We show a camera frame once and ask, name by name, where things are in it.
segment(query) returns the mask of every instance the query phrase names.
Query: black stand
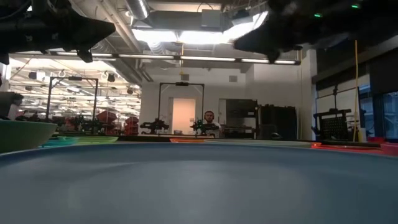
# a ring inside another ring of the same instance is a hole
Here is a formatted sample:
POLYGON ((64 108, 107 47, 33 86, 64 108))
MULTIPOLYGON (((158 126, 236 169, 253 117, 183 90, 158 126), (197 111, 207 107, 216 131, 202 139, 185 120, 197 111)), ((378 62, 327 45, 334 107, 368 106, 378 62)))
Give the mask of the black stand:
POLYGON ((331 110, 329 112, 314 114, 315 118, 315 134, 317 141, 339 140, 349 141, 347 117, 346 114, 351 110, 331 110), (323 118, 325 116, 335 115, 334 118, 323 118))
POLYGON ((94 126, 95 126, 95 110, 97 107, 97 92, 98 92, 98 79, 97 78, 82 78, 82 77, 65 77, 65 78, 61 78, 61 77, 50 77, 50 85, 49 85, 49 98, 47 99, 47 110, 45 113, 45 120, 48 121, 49 120, 49 114, 50 114, 50 101, 51 101, 51 91, 53 87, 56 87, 58 85, 58 83, 60 83, 60 81, 67 79, 70 81, 82 81, 82 80, 94 80, 95 81, 95 94, 94 94, 94 109, 93 109, 93 124, 91 127, 91 134, 94 134, 94 126), (58 82, 54 84, 54 86, 52 85, 52 81, 54 79, 57 79, 58 82))

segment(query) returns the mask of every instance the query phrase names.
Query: window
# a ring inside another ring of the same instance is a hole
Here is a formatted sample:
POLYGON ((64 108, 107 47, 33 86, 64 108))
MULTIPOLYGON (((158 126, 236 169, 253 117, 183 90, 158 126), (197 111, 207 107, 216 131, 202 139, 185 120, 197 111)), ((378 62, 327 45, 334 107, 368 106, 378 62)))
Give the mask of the window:
POLYGON ((361 127, 366 129, 366 137, 374 137, 373 98, 370 85, 359 87, 359 104, 361 106, 361 127))
POLYGON ((387 139, 398 139, 398 91, 383 95, 384 134, 387 139))

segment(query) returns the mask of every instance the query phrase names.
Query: white column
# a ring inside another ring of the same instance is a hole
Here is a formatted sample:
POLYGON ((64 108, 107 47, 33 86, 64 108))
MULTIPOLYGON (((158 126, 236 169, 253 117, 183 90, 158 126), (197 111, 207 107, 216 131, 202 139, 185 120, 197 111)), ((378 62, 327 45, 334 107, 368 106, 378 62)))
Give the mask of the white column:
POLYGON ((300 73, 300 94, 302 94, 302 105, 300 106, 298 112, 299 139, 315 140, 315 135, 311 130, 311 126, 315 125, 313 114, 316 112, 316 89, 315 85, 312 84, 311 79, 317 74, 316 50, 307 51, 306 57, 302 60, 301 67, 298 72, 300 73))
POLYGON ((0 63, 2 85, 0 91, 9 91, 9 79, 11 78, 11 66, 0 63))

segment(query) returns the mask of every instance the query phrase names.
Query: cable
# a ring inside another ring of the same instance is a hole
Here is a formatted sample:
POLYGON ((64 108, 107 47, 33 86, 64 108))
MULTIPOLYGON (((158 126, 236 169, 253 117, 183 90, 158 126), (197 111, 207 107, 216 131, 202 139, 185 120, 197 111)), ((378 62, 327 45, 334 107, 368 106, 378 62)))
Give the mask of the cable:
POLYGON ((200 8, 201 5, 203 5, 203 3, 205 3, 205 4, 208 5, 208 6, 210 6, 211 10, 214 10, 214 9, 213 9, 213 6, 211 6, 210 4, 208 4, 208 3, 206 3, 206 2, 201 2, 201 3, 199 4, 199 6, 198 6, 197 12, 199 12, 199 8, 200 8))
POLYGON ((11 14, 8 15, 8 16, 3 16, 3 17, 1 17, 1 18, 0 18, 0 21, 3 21, 3 20, 5 20, 5 19, 11 19, 11 18, 13 18, 14 16, 17 16, 17 15, 18 15, 19 13, 21 13, 22 11, 26 11, 26 10, 29 8, 29 6, 31 5, 31 3, 32 3, 31 0, 26 0, 26 2, 25 2, 19 9, 17 9, 15 12, 11 13, 11 14))
POLYGON ((359 75, 359 67, 358 67, 358 41, 355 40, 355 108, 354 108, 354 137, 353 142, 355 142, 355 135, 356 135, 356 113, 357 113, 357 106, 358 106, 358 75, 359 75))

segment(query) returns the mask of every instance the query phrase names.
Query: blue surface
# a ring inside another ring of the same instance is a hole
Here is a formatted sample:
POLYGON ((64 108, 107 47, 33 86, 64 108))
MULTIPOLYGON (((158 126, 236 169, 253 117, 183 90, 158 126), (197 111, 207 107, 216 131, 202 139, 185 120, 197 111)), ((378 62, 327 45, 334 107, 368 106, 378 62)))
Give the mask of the blue surface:
POLYGON ((398 223, 398 160, 112 144, 0 156, 0 223, 398 223))

